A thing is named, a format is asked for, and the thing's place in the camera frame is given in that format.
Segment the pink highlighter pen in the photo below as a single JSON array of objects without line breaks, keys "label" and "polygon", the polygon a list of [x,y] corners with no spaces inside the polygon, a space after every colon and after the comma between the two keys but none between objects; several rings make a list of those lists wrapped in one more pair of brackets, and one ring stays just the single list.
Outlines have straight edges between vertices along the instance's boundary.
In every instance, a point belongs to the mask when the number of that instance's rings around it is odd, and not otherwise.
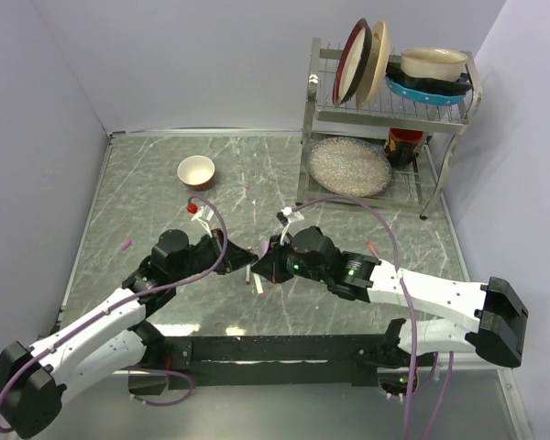
[{"label": "pink highlighter pen", "polygon": [[267,252],[269,251],[269,248],[270,248],[270,242],[269,241],[264,241],[261,244],[260,256],[264,257],[267,254]]}]

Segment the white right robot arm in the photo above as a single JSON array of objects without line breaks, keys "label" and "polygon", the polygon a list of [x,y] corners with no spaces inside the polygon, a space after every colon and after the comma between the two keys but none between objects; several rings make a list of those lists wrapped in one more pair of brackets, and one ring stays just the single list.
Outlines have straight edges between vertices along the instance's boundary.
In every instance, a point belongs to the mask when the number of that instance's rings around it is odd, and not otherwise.
[{"label": "white right robot arm", "polygon": [[428,321],[397,321],[388,329],[382,352],[393,365],[434,352],[475,353],[510,369],[522,364],[529,313],[505,279],[465,282],[396,269],[387,260],[340,250],[317,226],[287,242],[273,236],[251,270],[273,284],[300,277],[318,281],[348,301],[431,314]]}]

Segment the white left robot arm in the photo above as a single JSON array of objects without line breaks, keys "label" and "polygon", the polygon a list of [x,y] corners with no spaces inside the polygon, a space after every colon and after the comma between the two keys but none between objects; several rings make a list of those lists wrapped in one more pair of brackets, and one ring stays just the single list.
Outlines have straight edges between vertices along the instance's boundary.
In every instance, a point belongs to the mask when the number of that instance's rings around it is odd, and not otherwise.
[{"label": "white left robot arm", "polygon": [[89,313],[30,346],[14,342],[1,352],[0,433],[29,439],[49,426],[66,402],[120,369],[162,373],[165,337],[149,317],[177,288],[257,259],[221,229],[195,245],[179,229],[162,233],[138,269]]}]

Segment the thick white red marker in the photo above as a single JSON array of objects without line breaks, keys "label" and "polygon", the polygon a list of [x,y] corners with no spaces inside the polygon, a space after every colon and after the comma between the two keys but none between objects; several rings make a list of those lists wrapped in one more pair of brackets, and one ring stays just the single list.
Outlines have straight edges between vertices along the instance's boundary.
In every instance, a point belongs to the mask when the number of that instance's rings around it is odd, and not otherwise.
[{"label": "thick white red marker", "polygon": [[264,289],[261,281],[261,277],[258,274],[253,274],[253,280],[255,283],[256,291],[258,295],[264,294]]}]

